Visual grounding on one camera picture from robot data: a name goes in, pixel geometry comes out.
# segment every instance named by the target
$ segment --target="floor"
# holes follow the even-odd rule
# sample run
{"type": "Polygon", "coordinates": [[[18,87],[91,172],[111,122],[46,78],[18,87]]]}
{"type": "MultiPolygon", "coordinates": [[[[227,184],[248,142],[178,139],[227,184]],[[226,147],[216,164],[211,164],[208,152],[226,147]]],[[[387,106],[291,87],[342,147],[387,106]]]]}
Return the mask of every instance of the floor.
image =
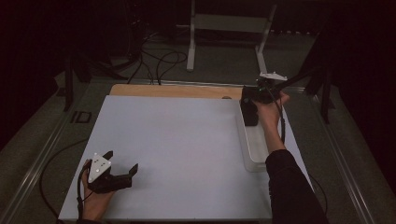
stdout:
{"type": "MultiPolygon", "coordinates": [[[[160,76],[173,65],[162,62],[157,71],[159,60],[149,55],[161,58],[172,50],[187,53],[189,43],[183,35],[186,31],[179,31],[180,36],[174,40],[160,35],[151,37],[144,46],[146,65],[141,65],[131,83],[149,84],[150,77],[154,77],[152,82],[156,84],[156,75],[160,76]]],[[[162,84],[255,84],[259,68],[254,36],[241,41],[234,38],[214,40],[208,36],[210,34],[200,35],[194,71],[186,71],[185,61],[176,63],[163,75],[162,84]]],[[[297,75],[314,42],[315,38],[309,35],[271,34],[264,49],[268,71],[287,77],[297,75]]],[[[183,61],[183,54],[174,53],[163,60],[183,61]]],[[[114,58],[114,63],[119,62],[121,59],[114,58]]],[[[130,77],[138,65],[135,63],[120,71],[120,75],[130,77]]],[[[94,71],[92,75],[90,83],[80,83],[75,78],[76,97],[69,112],[63,112],[64,97],[54,94],[1,151],[0,177],[6,180],[0,183],[1,223],[55,221],[43,202],[40,183],[49,204],[59,213],[104,98],[112,85],[126,82],[94,71]],[[91,112],[91,121],[71,122],[75,111],[91,112]]],[[[56,78],[59,87],[63,87],[64,74],[56,78]]],[[[332,87],[330,124],[325,124],[318,113],[320,93],[316,96],[303,93],[308,80],[303,79],[285,89],[291,96],[285,107],[328,219],[331,223],[396,223],[396,199],[337,88],[332,87]]]]}

